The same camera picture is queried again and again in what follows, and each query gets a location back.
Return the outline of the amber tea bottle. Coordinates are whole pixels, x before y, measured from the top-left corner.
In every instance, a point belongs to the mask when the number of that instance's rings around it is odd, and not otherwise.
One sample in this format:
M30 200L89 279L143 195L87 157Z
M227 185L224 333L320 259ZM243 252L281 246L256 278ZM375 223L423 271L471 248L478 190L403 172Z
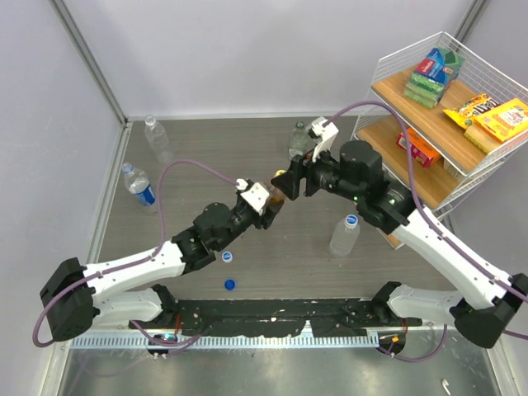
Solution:
M268 199L269 205L282 205L287 200L287 196L277 187L275 187L271 180L265 183L267 190L270 192L270 197Z

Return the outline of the dark blue bottle cap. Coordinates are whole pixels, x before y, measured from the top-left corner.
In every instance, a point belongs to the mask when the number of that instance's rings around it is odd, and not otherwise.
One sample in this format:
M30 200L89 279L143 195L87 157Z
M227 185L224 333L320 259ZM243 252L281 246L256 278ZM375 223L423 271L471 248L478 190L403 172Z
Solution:
M235 280L233 279L227 279L225 282L224 282L224 287L226 290L234 290L235 287L236 287L236 282Z

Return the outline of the blue label water bottle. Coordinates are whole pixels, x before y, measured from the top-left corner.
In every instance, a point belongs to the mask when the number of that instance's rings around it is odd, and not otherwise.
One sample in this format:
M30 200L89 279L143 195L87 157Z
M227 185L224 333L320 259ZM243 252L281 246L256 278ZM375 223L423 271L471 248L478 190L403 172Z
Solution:
M123 163L121 171L126 189L143 207L151 207L156 203L156 198L148 174L132 165Z

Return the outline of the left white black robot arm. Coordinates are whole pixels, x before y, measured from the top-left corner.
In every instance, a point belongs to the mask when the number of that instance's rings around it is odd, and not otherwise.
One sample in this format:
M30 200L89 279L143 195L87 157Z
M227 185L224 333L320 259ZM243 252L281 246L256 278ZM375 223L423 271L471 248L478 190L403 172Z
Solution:
M136 321L170 327L177 315L172 295L154 286L143 292L136 287L208 266L249 228L268 229L283 204L274 196L246 199L239 193L234 207L206 206L190 228L145 252L92 264L81 264L76 257L64 260L40 291L43 311L33 342L45 346L39 339L43 322L52 342L71 340L101 324Z

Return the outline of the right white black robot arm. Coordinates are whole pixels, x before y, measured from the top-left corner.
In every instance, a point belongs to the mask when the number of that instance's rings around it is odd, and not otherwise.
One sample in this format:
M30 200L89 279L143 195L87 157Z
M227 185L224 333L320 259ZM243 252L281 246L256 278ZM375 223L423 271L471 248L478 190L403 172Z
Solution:
M290 200L324 190L356 204L368 224L417 252L454 290L414 289L387 283L374 297L372 314L389 326L400 318L420 318L455 327L474 345L494 347L527 301L527 277L509 275L462 243L403 184L384 174L382 157L365 141L343 144L339 158L313 153L296 156L271 183Z

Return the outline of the green cap glass bottle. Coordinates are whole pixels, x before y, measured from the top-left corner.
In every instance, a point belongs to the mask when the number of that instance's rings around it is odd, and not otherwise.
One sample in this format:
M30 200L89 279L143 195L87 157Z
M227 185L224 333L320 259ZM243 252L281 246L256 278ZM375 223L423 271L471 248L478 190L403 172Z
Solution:
M307 127L304 122L297 121L295 127L290 132L288 141L289 160L300 155L304 156L314 149L315 143L309 136Z

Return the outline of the blue white bottle cap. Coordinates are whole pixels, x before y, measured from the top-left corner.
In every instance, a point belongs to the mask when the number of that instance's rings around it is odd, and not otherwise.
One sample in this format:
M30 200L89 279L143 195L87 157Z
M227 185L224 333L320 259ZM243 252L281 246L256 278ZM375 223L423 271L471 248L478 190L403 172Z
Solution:
M224 263L230 263L233 260L233 254L231 252L226 251L222 253L221 258Z

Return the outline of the clear bottle blue cap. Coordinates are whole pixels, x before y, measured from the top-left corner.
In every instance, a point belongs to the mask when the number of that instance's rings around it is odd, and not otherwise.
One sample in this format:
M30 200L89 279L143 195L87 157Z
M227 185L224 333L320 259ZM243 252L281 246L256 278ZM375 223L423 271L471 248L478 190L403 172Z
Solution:
M360 231L358 217L355 214L348 214L337 223L329 243L329 252L335 257L349 255L356 244Z

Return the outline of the clear empty plastic bottle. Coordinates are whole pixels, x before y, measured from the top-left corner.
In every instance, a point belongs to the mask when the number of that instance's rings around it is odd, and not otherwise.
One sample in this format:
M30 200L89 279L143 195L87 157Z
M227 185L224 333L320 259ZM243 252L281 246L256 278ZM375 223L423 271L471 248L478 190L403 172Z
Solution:
M144 123L145 137L157 160L161 163L171 162L173 152L164 126L153 115L146 115Z

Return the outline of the orange red box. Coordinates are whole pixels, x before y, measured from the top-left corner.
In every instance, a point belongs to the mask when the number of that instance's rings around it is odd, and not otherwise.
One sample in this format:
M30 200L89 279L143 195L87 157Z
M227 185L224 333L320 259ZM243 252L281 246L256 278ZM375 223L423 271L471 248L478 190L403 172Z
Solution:
M428 168L441 159L441 154L429 144L416 130L407 128L412 157L424 168Z

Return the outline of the green sponge pack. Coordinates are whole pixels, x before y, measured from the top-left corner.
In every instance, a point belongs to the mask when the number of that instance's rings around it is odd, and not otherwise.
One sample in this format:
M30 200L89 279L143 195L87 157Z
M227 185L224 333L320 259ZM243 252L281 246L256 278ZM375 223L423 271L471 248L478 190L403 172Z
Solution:
M442 47L434 47L412 71L403 95L427 108L434 108L457 79L465 57Z

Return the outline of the yellow candy bag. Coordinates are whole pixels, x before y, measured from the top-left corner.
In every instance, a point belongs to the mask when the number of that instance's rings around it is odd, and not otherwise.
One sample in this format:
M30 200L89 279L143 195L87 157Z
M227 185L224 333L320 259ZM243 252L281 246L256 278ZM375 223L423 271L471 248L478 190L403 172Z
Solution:
M475 122L477 116L499 105L501 105L501 102L489 96L487 93L480 93L463 105L452 109L444 109L443 112L459 127L466 130Z

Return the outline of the yellow sponge pack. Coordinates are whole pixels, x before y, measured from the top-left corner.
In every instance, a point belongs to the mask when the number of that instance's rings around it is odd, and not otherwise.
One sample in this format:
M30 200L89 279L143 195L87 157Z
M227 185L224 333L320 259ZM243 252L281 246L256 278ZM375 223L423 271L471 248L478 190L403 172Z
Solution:
M515 98L475 116L464 137L488 154L525 130L527 104Z

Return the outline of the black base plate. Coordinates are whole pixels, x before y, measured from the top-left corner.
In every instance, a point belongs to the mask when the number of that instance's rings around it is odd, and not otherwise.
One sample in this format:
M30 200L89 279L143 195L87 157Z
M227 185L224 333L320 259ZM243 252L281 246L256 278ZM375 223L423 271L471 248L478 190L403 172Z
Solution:
M181 299L140 326L189 337L282 338L299 336L307 324L315 337L345 337L365 335L367 328L418 327L422 320L398 318L361 299Z

